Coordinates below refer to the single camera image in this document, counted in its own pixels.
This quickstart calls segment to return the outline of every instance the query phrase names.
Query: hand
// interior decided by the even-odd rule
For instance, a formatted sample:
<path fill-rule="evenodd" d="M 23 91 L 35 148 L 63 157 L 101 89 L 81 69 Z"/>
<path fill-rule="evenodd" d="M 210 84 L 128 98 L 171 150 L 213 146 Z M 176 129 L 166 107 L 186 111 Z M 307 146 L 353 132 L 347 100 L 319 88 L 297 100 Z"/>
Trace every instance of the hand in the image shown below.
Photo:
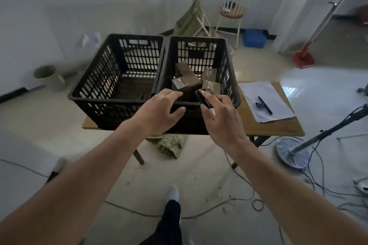
<path fill-rule="evenodd" d="M 143 104 L 131 118 L 132 122 L 141 124 L 146 136 L 158 135 L 173 127 L 185 113 L 186 108 L 178 108 L 170 114 L 174 101 L 182 92 L 163 89 L 159 94 Z"/>
<path fill-rule="evenodd" d="M 249 142 L 242 119 L 228 96 L 214 96 L 205 91 L 202 91 L 202 94 L 214 107 L 215 112 L 213 116 L 205 105 L 200 105 L 207 131 L 214 143 L 234 158 L 239 147 Z"/>

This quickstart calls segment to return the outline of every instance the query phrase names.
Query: crate rim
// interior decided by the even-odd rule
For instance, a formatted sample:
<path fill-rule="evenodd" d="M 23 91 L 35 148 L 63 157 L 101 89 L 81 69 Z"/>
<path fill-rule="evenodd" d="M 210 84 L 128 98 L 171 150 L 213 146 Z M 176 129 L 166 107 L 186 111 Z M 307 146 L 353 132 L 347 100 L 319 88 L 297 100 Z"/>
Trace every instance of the crate rim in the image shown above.
<path fill-rule="evenodd" d="M 159 76 L 159 81 L 157 83 L 157 87 L 156 87 L 156 92 L 155 92 L 155 95 L 158 94 L 158 87 L 159 85 L 162 84 L 162 80 L 163 80 L 163 74 L 165 73 L 165 70 L 166 70 L 166 62 L 168 60 L 168 54 L 169 54 L 169 49 L 170 49 L 170 43 L 171 43 L 171 38 L 193 38 L 193 39 L 208 39 L 209 37 L 199 37 L 199 36 L 178 36 L 178 35 L 172 35 L 170 37 L 168 37 L 167 41 L 168 41 L 168 49 L 165 53 L 165 56 L 164 58 L 162 59 L 162 66 L 161 66 L 161 71 L 160 71 L 160 76 Z M 228 55 L 228 58 L 229 58 L 229 62 L 230 62 L 230 71 L 232 73 L 232 76 L 233 78 L 235 79 L 235 85 L 234 85 L 234 81 L 231 82 L 232 84 L 232 89 L 234 89 L 234 95 L 235 95 L 235 100 L 237 100 L 237 102 L 235 104 L 233 104 L 234 108 L 238 108 L 240 106 L 240 93 L 238 91 L 238 83 L 237 83 L 237 80 L 236 80 L 236 77 L 235 77 L 235 71 L 234 71 L 234 66 L 232 64 L 232 55 L 230 53 L 230 50 L 229 50 L 229 45 L 228 45 L 228 41 L 227 39 L 223 38 L 223 37 L 217 37 L 217 38 L 212 38 L 212 39 L 219 39 L 219 40 L 223 40 L 225 41 L 225 45 L 226 45 L 226 50 L 225 52 L 227 53 Z M 199 102 L 174 102 L 175 105 L 188 105 L 188 106 L 198 106 L 200 105 Z"/>
<path fill-rule="evenodd" d="M 160 51 L 160 59 L 159 59 L 159 63 L 158 63 L 158 66 L 157 66 L 157 71 L 156 71 L 156 74 L 158 72 L 158 80 L 157 80 L 157 84 L 156 84 L 156 89 L 155 89 L 155 94 L 156 94 L 156 91 L 157 91 L 157 86 L 158 86 L 158 82 L 159 82 L 159 79 L 160 79 L 160 74 L 161 74 L 161 68 L 162 68 L 162 63 L 163 63 L 163 51 L 165 50 L 165 44 L 166 44 L 166 41 L 167 41 L 167 37 L 166 36 L 163 36 L 163 35 L 140 35 L 140 34 L 118 34 L 118 33 L 111 33 L 111 34 L 108 34 L 105 41 L 103 42 L 103 44 L 100 46 L 102 47 L 106 41 L 109 39 L 109 38 L 112 38 L 113 36 L 120 36 L 120 35 L 124 35 L 124 36 L 129 36 L 129 35 L 132 35 L 132 36 L 147 36 L 147 37 L 160 37 L 160 38 L 163 38 L 162 40 L 162 47 L 161 47 L 161 51 Z M 79 85 L 80 81 L 82 79 L 84 79 L 86 76 L 87 76 L 87 72 L 90 71 L 90 69 L 92 68 L 91 67 L 91 64 L 93 62 L 93 60 L 99 56 L 99 55 L 102 55 L 102 53 L 104 52 L 104 50 L 102 50 L 101 48 L 99 48 L 93 55 L 92 57 L 92 60 L 90 61 L 90 63 L 88 64 L 88 67 L 86 68 L 86 70 L 84 71 L 83 75 L 80 77 L 80 79 L 78 80 L 78 82 L 75 83 L 75 85 L 71 88 L 70 92 L 68 93 L 68 99 L 71 100 L 71 101 L 85 101 L 85 102 L 104 102 L 104 103 L 139 103 L 139 102 L 146 102 L 148 100 L 124 100 L 124 99 L 98 99 L 98 98 L 83 98 L 83 97 L 74 97 L 72 94 L 74 92 L 74 90 L 76 89 L 76 87 Z"/>

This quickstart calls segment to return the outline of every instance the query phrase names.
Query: table top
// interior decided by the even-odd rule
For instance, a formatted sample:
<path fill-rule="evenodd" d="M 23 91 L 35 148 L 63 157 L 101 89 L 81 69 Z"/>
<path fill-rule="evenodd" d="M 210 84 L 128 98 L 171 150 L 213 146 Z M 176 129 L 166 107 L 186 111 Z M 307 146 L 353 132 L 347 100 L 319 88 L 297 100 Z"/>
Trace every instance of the table top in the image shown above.
<path fill-rule="evenodd" d="M 292 109 L 288 98 L 285 95 L 284 90 L 279 82 L 272 82 L 273 87 L 277 93 L 283 99 L 283 101 Z M 248 136 L 305 136 L 303 128 L 301 127 L 298 118 L 295 116 L 291 119 L 272 121 L 267 123 L 259 123 L 255 121 L 253 114 L 249 108 L 249 105 L 239 88 L 241 104 L 237 108 L 237 111 L 243 121 L 243 126 Z M 83 122 L 83 129 L 100 130 L 100 128 L 94 123 L 88 116 Z"/>

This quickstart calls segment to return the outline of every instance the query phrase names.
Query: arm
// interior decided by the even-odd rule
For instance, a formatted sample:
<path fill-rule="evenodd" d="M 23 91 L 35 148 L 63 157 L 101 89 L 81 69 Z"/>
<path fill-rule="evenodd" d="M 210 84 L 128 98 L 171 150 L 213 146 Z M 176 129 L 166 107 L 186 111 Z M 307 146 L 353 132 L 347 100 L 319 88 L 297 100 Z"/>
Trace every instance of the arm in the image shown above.
<path fill-rule="evenodd" d="M 0 244 L 78 244 L 138 145 L 175 125 L 182 95 L 164 89 L 0 223 Z"/>
<path fill-rule="evenodd" d="M 294 245 L 368 244 L 368 234 L 336 206 L 275 165 L 251 143 L 227 96 L 202 92 L 214 107 L 201 105 L 206 128 L 244 171 Z"/>

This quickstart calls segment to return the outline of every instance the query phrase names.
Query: forearm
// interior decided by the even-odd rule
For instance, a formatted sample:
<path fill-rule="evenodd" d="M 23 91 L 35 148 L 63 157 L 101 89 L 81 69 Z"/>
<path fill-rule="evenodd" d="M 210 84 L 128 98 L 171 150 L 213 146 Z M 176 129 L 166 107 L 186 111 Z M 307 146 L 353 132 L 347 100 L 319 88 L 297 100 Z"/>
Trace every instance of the forearm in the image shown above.
<path fill-rule="evenodd" d="M 368 243 L 358 223 L 275 165 L 252 143 L 233 154 L 294 245 Z"/>
<path fill-rule="evenodd" d="M 127 120 L 0 224 L 0 243 L 77 244 L 144 140 Z"/>

